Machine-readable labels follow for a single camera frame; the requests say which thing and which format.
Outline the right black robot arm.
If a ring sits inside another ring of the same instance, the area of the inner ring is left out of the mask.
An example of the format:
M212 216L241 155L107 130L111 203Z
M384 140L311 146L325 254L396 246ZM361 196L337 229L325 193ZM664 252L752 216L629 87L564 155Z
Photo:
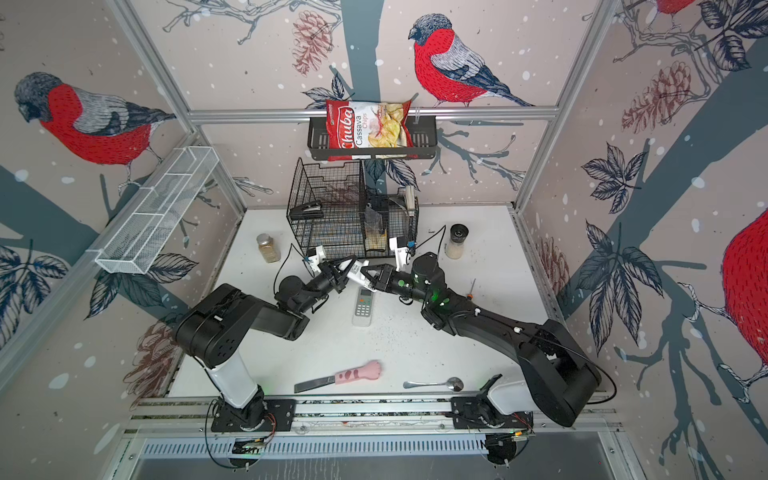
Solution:
M411 271L391 265L363 266L373 289L422 304L433 328L480 342L515 361L536 407L560 426L575 423L602 381L597 366L555 320L524 322L482 308L449 288L438 257L417 257Z

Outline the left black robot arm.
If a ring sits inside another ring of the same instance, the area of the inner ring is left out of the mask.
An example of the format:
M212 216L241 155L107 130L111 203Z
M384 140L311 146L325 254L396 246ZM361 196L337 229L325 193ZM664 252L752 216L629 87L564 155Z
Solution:
M354 256L320 261L308 282L295 275L284 277L272 302L223 283L177 322L173 341L202 365L226 407L259 418L263 389L239 353L247 333L298 339L309 323L307 313L318 310L331 292L342 292L363 265Z

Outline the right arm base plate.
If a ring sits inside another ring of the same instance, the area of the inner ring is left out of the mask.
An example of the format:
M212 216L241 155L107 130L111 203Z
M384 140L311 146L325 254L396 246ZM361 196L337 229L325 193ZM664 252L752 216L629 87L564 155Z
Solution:
M528 431L532 429L533 414L528 411L503 414L488 400L479 397L453 397L446 417L455 429L510 429Z

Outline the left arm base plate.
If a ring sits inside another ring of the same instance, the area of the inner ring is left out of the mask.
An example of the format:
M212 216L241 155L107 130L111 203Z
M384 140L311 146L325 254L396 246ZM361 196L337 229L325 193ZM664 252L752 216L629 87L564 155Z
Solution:
M223 399L214 403L211 431L215 433L288 432L291 430L297 402L287 398L252 400L237 409Z

